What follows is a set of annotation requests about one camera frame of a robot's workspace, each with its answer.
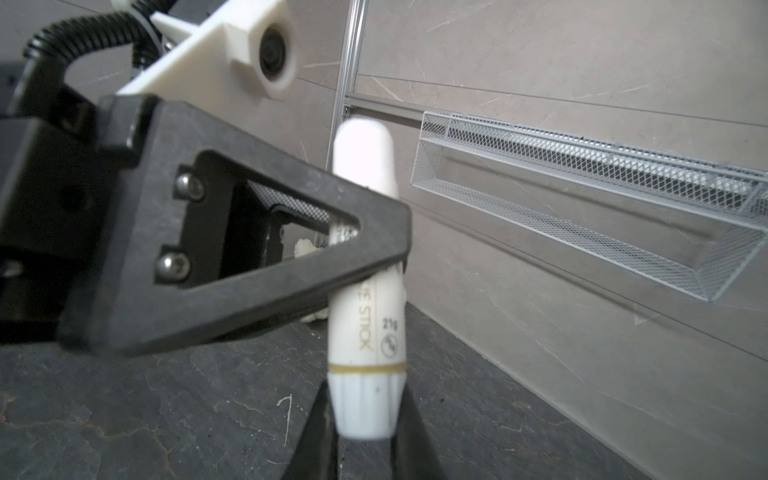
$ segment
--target white 3d-printed part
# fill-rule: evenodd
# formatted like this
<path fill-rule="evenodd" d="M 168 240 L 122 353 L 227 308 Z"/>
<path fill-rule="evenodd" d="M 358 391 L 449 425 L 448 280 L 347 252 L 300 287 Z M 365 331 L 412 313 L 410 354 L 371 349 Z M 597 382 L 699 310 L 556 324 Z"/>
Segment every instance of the white 3d-printed part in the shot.
<path fill-rule="evenodd" d="M 165 101 L 186 101 L 238 127 L 261 98 L 284 100 L 298 75 L 298 35 L 285 0 L 229 0 L 198 26 L 163 14 L 153 15 L 152 22 L 181 42 L 119 95 L 152 93 Z M 259 63 L 268 28 L 286 44 L 285 65 L 275 78 L 267 78 Z"/>

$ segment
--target screw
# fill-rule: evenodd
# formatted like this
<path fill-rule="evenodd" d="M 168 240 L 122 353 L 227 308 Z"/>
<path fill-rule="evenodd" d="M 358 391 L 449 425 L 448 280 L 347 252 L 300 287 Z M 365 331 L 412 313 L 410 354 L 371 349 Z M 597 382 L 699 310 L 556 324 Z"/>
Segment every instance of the screw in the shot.
<path fill-rule="evenodd" d="M 259 45 L 261 72 L 270 80 L 277 78 L 286 64 L 287 57 L 285 38 L 274 28 L 268 28 L 261 38 L 261 45 Z"/>
<path fill-rule="evenodd" d="M 181 252 L 169 252 L 157 259 L 154 273 L 157 278 L 168 283 L 183 282 L 190 275 L 190 259 Z"/>
<path fill-rule="evenodd" d="M 181 174 L 176 179 L 176 193 L 180 197 L 199 202 L 205 197 L 205 186 L 193 174 Z"/>

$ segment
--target silver screw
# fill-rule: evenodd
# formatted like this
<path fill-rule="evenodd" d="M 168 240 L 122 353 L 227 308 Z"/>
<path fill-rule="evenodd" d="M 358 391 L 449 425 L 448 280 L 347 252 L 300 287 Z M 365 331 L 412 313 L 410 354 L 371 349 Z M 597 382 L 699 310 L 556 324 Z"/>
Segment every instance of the silver screw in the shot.
<path fill-rule="evenodd" d="M 189 257 L 181 252 L 169 252 L 157 259 L 154 272 L 164 282 L 183 282 L 190 275 L 192 265 Z"/>
<path fill-rule="evenodd" d="M 180 197 L 199 202 L 205 197 L 205 185 L 193 174 L 181 174 L 176 178 L 176 193 Z"/>
<path fill-rule="evenodd" d="M 164 40 L 164 42 L 163 42 L 163 50 L 164 50 L 164 52 L 163 53 L 168 53 L 169 51 L 173 50 L 176 47 L 176 44 L 173 43 L 172 41 L 167 40 L 166 38 L 163 38 L 163 40 Z"/>

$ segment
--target mesh panel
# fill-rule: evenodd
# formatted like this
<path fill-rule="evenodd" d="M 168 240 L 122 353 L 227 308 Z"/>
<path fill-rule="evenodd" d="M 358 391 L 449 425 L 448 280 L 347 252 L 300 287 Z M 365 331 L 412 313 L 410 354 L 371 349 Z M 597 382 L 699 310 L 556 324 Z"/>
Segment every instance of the mesh panel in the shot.
<path fill-rule="evenodd" d="M 768 225 L 768 177 L 756 170 L 723 167 L 471 116 L 425 113 L 422 139 L 448 141 L 559 170 L 569 180 L 617 194 L 633 190 L 675 200 L 667 202 L 669 207 L 695 205 Z"/>
<path fill-rule="evenodd" d="M 283 205 L 284 207 L 295 210 L 313 220 L 317 220 L 320 223 L 328 224 L 330 220 L 328 212 L 320 207 L 308 204 L 304 200 L 291 197 L 289 194 L 284 194 L 283 192 L 267 187 L 266 185 L 248 182 L 248 186 L 267 209 L 272 208 L 275 205 Z"/>
<path fill-rule="evenodd" d="M 695 270 L 566 220 L 441 180 L 445 148 L 704 215 L 732 227 Z M 425 112 L 412 183 L 702 300 L 715 300 L 730 285 L 763 245 L 768 229 L 764 172 L 465 115 Z"/>

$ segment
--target black cable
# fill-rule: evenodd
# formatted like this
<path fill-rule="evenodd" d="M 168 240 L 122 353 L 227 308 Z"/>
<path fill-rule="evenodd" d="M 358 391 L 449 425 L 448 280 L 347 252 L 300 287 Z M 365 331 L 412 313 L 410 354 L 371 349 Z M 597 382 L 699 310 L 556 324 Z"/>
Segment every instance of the black cable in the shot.
<path fill-rule="evenodd" d="M 35 34 L 24 50 L 26 58 L 56 58 L 69 66 L 94 51 L 151 41 L 138 20 L 128 13 L 114 12 L 55 22 Z"/>
<path fill-rule="evenodd" d="M 147 20 L 155 12 L 167 13 L 176 0 L 138 0 L 132 7 Z M 35 34 L 24 50 L 26 58 L 56 58 L 69 66 L 78 58 L 106 48 L 134 44 L 134 67 L 146 68 L 160 52 L 149 33 L 133 15 L 113 12 L 55 22 Z"/>

